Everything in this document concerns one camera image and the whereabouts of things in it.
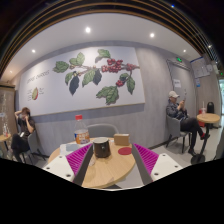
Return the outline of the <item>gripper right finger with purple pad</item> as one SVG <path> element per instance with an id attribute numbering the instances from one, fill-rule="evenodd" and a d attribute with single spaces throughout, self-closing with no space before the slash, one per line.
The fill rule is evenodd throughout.
<path id="1" fill-rule="evenodd" d="M 132 155 L 135 158 L 144 185 L 182 169 L 182 166 L 168 154 L 157 154 L 136 143 L 132 144 Z"/>

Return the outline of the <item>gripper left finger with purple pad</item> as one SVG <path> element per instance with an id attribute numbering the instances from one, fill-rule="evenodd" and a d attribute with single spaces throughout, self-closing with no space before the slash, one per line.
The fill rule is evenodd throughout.
<path id="1" fill-rule="evenodd" d="M 68 155 L 57 156 L 44 170 L 81 186 L 92 156 L 93 144 L 90 143 Z"/>

